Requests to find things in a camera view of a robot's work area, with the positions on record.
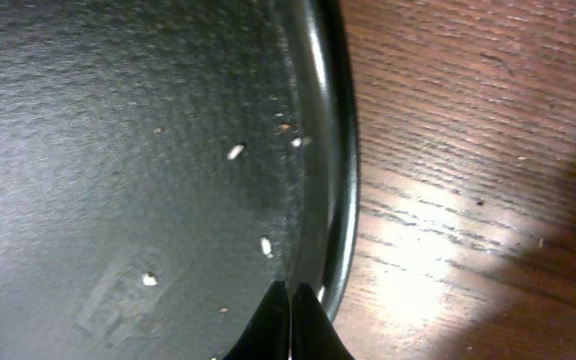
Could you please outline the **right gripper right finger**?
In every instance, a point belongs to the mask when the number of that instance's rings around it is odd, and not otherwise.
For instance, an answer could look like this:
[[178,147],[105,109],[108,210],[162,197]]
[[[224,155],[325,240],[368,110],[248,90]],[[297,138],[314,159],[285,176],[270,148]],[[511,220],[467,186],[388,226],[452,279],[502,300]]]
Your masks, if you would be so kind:
[[301,283],[292,300],[291,355],[293,360],[353,360],[314,291]]

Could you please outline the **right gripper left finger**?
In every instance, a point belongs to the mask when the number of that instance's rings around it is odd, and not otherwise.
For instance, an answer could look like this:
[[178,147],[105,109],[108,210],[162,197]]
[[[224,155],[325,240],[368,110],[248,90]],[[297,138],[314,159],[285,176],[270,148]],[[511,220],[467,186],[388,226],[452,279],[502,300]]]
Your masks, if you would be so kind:
[[287,360],[290,305],[283,281],[274,281],[224,360]]

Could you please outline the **round black serving tray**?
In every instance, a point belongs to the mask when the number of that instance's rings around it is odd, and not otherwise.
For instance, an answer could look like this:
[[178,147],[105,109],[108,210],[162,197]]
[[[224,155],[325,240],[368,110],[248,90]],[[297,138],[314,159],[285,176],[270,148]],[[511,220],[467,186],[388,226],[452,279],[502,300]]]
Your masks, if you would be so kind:
[[334,318],[358,220],[336,1],[0,1],[0,359],[219,359]]

